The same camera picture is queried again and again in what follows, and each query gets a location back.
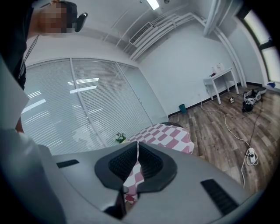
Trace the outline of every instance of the table leg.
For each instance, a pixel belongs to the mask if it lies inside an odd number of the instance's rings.
[[[226,87],[227,87],[227,91],[229,92],[229,87],[228,87],[228,83],[227,83],[227,78],[223,75],[223,78],[224,78],[224,82],[226,84]]]
[[[221,104],[221,99],[220,99],[220,96],[219,96],[219,93],[218,93],[218,90],[217,90],[217,87],[216,87],[216,85],[215,85],[214,80],[212,80],[212,84],[213,84],[214,90],[215,90],[215,92],[216,92],[218,102],[219,102],[219,104]]]
[[[239,94],[238,86],[237,86],[237,83],[236,83],[236,80],[235,80],[235,75],[233,74],[232,70],[231,70],[231,75],[232,75],[232,78],[233,78],[233,81],[234,81],[236,94]]]
[[[208,85],[205,85],[205,86],[206,86],[206,89],[207,89],[207,92],[208,92],[209,96],[211,97],[211,100],[214,100],[213,96],[212,96],[212,94],[210,92],[210,89],[208,88]]]

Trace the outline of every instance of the blue object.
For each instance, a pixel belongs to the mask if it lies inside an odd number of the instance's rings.
[[[186,109],[186,107],[185,107],[185,104],[181,104],[181,105],[179,106],[179,108],[180,108],[180,110],[181,110],[181,112],[182,112],[183,114],[187,113],[187,109]]]
[[[274,88],[275,87],[275,82],[270,82],[270,83],[268,83],[268,85],[271,86],[272,88]]]

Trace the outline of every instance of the checkered tablecloth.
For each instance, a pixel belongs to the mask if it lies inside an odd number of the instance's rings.
[[[166,126],[163,124],[156,124],[145,128],[129,138],[128,141],[152,143],[184,153],[192,153],[194,149],[194,143],[190,140],[189,133],[186,129],[176,126]],[[124,186],[129,188],[129,192],[125,195],[125,199],[130,203],[137,201],[137,185],[144,182],[140,167],[141,166],[137,161],[128,179],[124,183]]]

